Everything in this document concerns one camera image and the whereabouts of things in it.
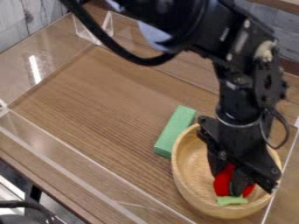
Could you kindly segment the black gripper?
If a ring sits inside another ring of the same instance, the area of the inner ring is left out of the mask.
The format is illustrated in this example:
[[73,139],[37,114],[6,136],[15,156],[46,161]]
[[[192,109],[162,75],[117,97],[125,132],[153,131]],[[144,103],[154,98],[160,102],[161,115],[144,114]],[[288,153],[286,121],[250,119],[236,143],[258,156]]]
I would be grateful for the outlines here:
[[229,194],[246,197],[256,186],[270,194],[281,172],[257,126],[226,126],[206,116],[198,117],[197,124],[197,137],[208,147],[206,159],[212,177],[217,176],[228,164],[236,166],[229,181]]

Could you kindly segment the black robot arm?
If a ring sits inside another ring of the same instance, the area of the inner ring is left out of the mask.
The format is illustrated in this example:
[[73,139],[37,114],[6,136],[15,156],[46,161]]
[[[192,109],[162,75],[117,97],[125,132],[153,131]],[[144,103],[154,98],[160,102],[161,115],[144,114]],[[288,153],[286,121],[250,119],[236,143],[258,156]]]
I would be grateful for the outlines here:
[[233,0],[112,0],[133,18],[148,42],[165,53],[193,51],[212,62],[218,80],[213,117],[200,117],[198,136],[220,196],[272,192],[281,172],[269,151],[276,104],[286,83],[270,28]]

